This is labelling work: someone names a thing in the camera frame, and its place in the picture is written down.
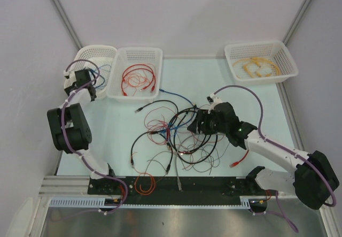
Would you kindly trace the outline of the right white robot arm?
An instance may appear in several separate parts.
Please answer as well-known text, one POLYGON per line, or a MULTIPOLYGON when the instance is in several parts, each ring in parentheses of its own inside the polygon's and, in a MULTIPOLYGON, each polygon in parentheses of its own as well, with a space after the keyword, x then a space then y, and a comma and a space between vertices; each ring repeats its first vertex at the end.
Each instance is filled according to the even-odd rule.
POLYGON ((339 187, 325 154, 290 149, 262 137, 256 126, 239 120, 228 102, 213 103, 208 110, 198 110, 188 130, 194 134, 223 134, 233 146, 256 152, 284 169, 277 172, 259 166, 252 170, 246 188, 253 195, 265 189, 279 190, 296 195, 304 205, 318 210, 339 187))

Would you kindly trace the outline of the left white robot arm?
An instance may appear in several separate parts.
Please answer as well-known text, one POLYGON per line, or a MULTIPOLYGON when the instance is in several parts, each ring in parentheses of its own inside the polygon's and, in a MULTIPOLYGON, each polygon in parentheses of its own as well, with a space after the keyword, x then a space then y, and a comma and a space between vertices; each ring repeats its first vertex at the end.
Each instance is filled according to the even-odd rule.
POLYGON ((71 81, 65 88, 68 97, 61 106, 47 112, 53 144, 57 150, 76 156, 90 171, 92 179, 101 179, 100 189, 112 194, 118 188, 118 181, 113 178, 115 174, 110 165, 92 154, 92 132, 83 112, 97 98, 92 84, 96 77, 91 77, 89 70, 65 74, 71 81))

